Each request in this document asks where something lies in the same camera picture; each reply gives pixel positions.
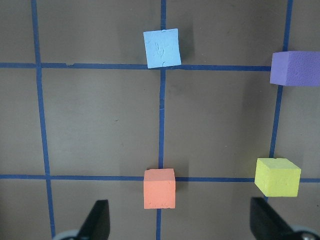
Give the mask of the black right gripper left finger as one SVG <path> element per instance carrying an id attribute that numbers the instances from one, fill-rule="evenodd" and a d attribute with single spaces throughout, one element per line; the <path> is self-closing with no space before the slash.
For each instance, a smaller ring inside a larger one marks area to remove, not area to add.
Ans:
<path id="1" fill-rule="evenodd" d="M 110 235 L 109 201 L 97 200 L 81 226 L 77 240 L 107 240 Z"/>

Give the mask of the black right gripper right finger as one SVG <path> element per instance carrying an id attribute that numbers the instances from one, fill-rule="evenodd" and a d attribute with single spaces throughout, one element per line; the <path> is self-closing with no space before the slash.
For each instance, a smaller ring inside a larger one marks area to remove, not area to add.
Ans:
<path id="1" fill-rule="evenodd" d="M 299 239 L 299 233 L 293 231 L 262 197 L 250 200 L 250 230 L 256 240 Z"/>

